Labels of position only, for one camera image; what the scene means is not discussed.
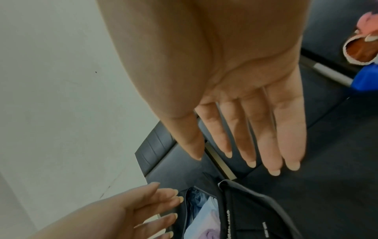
purple fabric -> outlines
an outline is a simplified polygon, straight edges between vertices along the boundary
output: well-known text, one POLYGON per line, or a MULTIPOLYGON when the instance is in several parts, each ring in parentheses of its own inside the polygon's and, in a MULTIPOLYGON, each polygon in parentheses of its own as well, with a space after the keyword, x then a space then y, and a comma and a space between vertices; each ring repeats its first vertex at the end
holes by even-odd
POLYGON ((202 233, 200 238, 198 239, 219 239, 220 236, 221 232, 216 231, 214 229, 209 229, 202 233))

clothing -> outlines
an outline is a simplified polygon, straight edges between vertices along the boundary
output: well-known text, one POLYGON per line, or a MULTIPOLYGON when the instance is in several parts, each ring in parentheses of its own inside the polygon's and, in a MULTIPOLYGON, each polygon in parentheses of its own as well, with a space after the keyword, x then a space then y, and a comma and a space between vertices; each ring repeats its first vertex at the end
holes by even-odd
POLYGON ((199 239, 219 239, 220 231, 214 229, 208 229, 201 234, 199 239))
POLYGON ((184 239, 199 239, 209 229, 219 232, 217 234, 219 238, 220 227, 218 201, 213 197, 209 197, 194 221, 186 229, 184 239))
POLYGON ((209 196, 204 194, 203 192, 192 188, 188 192, 188 221, 187 226, 192 224, 198 213, 200 212, 201 208, 204 206, 206 201, 209 199, 209 196))

black bag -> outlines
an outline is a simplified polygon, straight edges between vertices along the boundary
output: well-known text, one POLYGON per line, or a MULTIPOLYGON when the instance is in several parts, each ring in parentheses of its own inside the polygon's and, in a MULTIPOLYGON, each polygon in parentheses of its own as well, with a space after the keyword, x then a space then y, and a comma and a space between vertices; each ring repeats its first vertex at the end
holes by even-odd
MULTIPOLYGON (((272 198, 256 193, 231 180, 217 180, 208 174, 194 186, 218 200, 220 239, 302 239, 300 232, 282 207, 272 198)), ((183 239, 187 228, 189 189, 179 196, 184 202, 173 211, 178 218, 167 231, 183 239)))

hand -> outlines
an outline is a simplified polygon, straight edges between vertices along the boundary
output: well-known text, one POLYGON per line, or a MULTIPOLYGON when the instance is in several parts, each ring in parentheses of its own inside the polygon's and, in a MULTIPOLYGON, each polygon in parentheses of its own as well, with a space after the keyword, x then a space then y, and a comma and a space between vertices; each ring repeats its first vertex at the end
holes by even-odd
POLYGON ((193 110, 228 157, 224 115, 243 159, 279 175, 306 147, 298 59, 308 0, 98 0, 139 93, 193 158, 204 139, 193 110))
MULTIPOLYGON (((171 226, 177 215, 143 222, 183 201, 177 190, 158 187, 159 183, 150 183, 85 206, 42 229, 32 239, 147 239, 171 226)), ((172 236, 170 232, 157 239, 172 236)))

